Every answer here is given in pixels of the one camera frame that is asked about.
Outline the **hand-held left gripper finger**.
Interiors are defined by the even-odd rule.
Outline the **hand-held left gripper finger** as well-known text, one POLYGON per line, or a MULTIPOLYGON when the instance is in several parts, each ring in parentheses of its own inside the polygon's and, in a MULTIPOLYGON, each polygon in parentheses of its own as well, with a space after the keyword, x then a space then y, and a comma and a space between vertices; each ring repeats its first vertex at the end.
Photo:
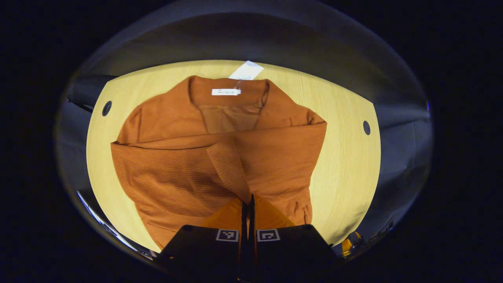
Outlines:
POLYGON ((248 206, 238 198, 201 224, 184 224, 156 262, 178 283, 237 283, 248 206))
POLYGON ((250 204, 251 263, 259 283, 324 283, 338 259, 312 224, 295 224, 259 195, 250 204))

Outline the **rust orange jacket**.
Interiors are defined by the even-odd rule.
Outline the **rust orange jacket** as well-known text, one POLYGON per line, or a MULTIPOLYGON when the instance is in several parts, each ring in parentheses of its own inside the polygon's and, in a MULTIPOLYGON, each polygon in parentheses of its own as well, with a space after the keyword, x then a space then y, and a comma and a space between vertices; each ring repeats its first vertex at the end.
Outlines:
POLYGON ((269 79, 192 75, 138 105, 111 143, 125 194, 158 248, 185 224, 258 229, 310 224, 309 186, 327 122, 269 79))

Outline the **black backdrop cloth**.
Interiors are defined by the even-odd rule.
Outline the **black backdrop cloth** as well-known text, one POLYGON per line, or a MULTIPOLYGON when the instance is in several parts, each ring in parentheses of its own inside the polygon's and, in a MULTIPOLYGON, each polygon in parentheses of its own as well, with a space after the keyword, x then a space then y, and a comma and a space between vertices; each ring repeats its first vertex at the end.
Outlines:
POLYGON ((316 0, 176 0, 99 47, 70 76, 55 153, 71 197, 90 192, 83 139, 99 91, 119 75, 197 59, 253 59, 336 83, 377 104, 384 130, 377 196, 356 231, 366 252, 401 221, 429 174, 429 100, 403 58, 359 22, 316 0))

